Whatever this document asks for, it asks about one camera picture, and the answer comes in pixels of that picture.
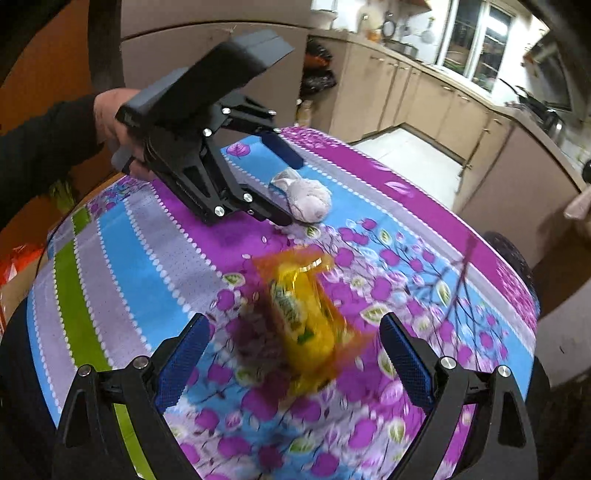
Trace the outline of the person's left hand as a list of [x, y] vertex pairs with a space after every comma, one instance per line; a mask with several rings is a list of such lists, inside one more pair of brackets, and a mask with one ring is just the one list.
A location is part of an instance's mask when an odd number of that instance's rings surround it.
[[114, 150], [121, 146], [127, 147], [132, 157], [129, 175], [137, 180], [151, 182], [155, 175], [144, 165], [141, 142], [132, 137], [127, 127], [115, 118], [119, 108], [138, 93], [138, 90], [128, 88], [116, 88], [99, 93], [94, 99], [93, 115], [97, 142], [106, 142]]

